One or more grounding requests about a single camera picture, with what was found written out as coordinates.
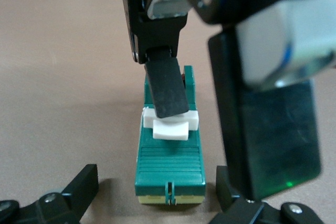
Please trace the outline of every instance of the beige tabletop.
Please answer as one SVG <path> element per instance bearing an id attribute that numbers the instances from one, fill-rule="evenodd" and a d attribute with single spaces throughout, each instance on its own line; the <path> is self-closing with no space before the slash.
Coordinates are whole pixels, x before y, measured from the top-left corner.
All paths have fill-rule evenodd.
<path id="1" fill-rule="evenodd" d="M 132 60 L 122 0 L 0 0 L 0 200 L 25 206 L 95 163 L 100 191 L 82 223 L 210 221 L 220 211 L 216 166 L 225 164 L 207 53 L 218 31 L 191 12 L 178 53 L 180 65 L 195 71 L 206 199 L 144 206 L 134 174 L 145 73 Z M 302 202 L 332 224 L 336 70 L 317 77 L 316 97 L 323 173 L 268 202 Z"/>

